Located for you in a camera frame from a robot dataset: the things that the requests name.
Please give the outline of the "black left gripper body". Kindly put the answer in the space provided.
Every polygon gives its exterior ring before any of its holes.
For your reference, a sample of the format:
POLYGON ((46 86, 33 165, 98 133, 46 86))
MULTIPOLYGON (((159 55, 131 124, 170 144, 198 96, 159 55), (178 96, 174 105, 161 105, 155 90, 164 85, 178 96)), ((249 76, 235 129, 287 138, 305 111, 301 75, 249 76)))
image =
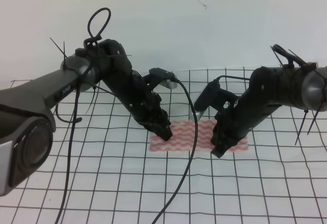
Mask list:
POLYGON ((130 112, 134 120, 151 132, 171 132, 168 114, 160 106, 161 97, 152 92, 143 77, 132 69, 122 45, 115 40, 99 43, 106 67, 101 80, 130 112))

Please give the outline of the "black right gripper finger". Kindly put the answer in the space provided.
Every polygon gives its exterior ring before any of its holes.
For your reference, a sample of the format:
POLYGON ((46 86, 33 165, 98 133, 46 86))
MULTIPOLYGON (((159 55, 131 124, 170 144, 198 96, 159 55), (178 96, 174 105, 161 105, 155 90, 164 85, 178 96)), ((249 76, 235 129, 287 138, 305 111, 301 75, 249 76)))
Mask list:
POLYGON ((217 158, 221 158, 229 149, 236 146, 236 144, 231 143, 220 143, 213 144, 214 148, 211 150, 211 154, 216 156, 217 158))

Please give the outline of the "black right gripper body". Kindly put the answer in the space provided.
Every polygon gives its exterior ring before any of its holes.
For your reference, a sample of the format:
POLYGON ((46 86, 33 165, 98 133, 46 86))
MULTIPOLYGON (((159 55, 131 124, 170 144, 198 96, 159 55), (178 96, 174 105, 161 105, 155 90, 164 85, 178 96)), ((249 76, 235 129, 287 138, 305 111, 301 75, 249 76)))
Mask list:
POLYGON ((229 106, 215 115, 211 143, 215 150, 228 150, 282 105, 276 99, 281 68, 257 68, 248 89, 241 96, 229 97, 229 106))

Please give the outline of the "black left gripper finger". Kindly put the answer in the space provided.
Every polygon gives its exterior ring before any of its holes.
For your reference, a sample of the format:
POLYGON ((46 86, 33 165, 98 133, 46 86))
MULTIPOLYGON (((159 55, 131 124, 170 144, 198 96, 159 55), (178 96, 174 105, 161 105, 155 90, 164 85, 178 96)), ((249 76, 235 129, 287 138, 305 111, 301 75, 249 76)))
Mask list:
POLYGON ((150 131, 164 141, 168 141, 173 135, 170 127, 154 126, 150 131))

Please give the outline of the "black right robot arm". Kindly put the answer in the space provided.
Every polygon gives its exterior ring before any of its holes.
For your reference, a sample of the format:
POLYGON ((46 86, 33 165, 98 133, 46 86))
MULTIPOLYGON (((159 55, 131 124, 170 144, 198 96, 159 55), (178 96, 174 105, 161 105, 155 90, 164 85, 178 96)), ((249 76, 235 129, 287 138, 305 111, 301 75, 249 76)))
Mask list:
POLYGON ((220 91, 223 102, 229 106, 216 108, 211 153, 218 158, 281 106, 316 113, 326 111, 326 68, 307 63, 278 44, 271 48, 276 56, 285 57, 287 64, 255 69, 248 88, 240 96, 220 91))

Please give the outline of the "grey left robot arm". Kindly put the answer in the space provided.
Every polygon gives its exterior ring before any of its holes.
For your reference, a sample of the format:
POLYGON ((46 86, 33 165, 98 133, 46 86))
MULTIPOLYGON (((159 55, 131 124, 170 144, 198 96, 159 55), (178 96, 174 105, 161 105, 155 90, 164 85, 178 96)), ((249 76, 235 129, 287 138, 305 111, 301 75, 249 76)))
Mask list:
POLYGON ((167 112, 153 90, 169 87, 172 72, 152 68, 146 76, 135 70, 115 40, 92 44, 67 57, 59 70, 1 91, 1 195, 8 194, 47 159, 56 122, 52 109, 73 91, 103 82, 133 118, 163 140, 172 137, 167 112))

